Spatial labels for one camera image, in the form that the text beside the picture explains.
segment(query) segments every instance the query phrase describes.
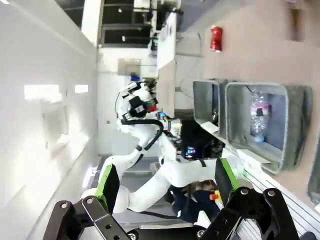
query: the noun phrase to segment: bottle label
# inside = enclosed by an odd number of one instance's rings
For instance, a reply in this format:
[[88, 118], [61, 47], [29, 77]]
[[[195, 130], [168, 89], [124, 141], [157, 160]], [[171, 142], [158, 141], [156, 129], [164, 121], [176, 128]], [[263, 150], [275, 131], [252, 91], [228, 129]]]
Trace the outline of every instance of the bottle label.
[[267, 116], [269, 115], [269, 104], [256, 104], [251, 106], [251, 116]]

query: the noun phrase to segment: green tape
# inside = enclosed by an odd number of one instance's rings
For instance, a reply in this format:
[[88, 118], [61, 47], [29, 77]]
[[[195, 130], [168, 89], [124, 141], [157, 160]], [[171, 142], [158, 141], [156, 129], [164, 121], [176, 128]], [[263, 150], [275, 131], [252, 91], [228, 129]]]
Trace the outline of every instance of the green tape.
[[231, 185], [233, 188], [232, 190], [235, 191], [237, 188], [239, 188], [239, 183], [236, 179], [236, 176], [234, 175], [234, 172], [232, 171], [226, 158], [221, 158], [221, 162], [222, 162], [223, 168], [226, 171], [226, 174], [228, 175], [228, 177], [230, 179], [230, 182], [231, 182]]
[[110, 174], [111, 169], [112, 169], [112, 164], [106, 166], [106, 168], [103, 172], [101, 181], [98, 184], [98, 187], [97, 187], [95, 194], [94, 194], [94, 196], [99, 200], [99, 202], [101, 203], [101, 205], [103, 206], [103, 208], [107, 212], [108, 212], [108, 204], [107, 204], [107, 199], [106, 199], [103, 192], [104, 192], [105, 184], [106, 184], [106, 181], [108, 179], [108, 176]]

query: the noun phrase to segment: person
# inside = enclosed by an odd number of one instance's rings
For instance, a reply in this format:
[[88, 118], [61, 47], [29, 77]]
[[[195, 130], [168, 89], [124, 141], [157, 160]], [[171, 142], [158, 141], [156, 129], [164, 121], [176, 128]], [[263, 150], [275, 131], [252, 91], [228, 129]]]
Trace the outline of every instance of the person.
[[186, 187], [170, 186], [164, 199], [172, 204], [172, 210], [176, 216], [188, 223], [197, 222], [200, 211], [204, 211], [212, 221], [220, 211], [215, 201], [210, 200], [214, 186], [198, 182], [193, 188], [188, 187], [188, 190], [192, 191], [190, 193], [192, 197], [188, 200]]

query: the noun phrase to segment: blue bottle cap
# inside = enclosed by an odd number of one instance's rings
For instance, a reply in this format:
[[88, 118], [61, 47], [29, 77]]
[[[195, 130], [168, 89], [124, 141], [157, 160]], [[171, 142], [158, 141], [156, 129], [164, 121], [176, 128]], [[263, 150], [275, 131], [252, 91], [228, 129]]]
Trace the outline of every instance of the blue bottle cap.
[[265, 141], [265, 138], [264, 138], [263, 136], [256, 136], [256, 137], [254, 138], [254, 141], [255, 141], [256, 143], [263, 143], [263, 142]]

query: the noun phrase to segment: gray bin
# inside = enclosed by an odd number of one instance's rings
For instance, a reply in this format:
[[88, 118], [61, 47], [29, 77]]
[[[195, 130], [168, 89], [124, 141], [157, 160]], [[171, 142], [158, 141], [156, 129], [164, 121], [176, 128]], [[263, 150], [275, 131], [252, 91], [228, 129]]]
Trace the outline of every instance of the gray bin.
[[218, 130], [210, 134], [226, 138], [225, 87], [226, 79], [193, 82], [194, 120], [203, 126], [213, 122], [213, 109], [218, 110]]
[[[251, 89], [268, 94], [271, 105], [265, 142], [251, 135]], [[311, 88], [292, 84], [232, 82], [225, 88], [226, 139], [237, 149], [248, 149], [268, 160], [265, 170], [277, 174], [292, 169], [301, 159], [310, 112], [306, 106]]]

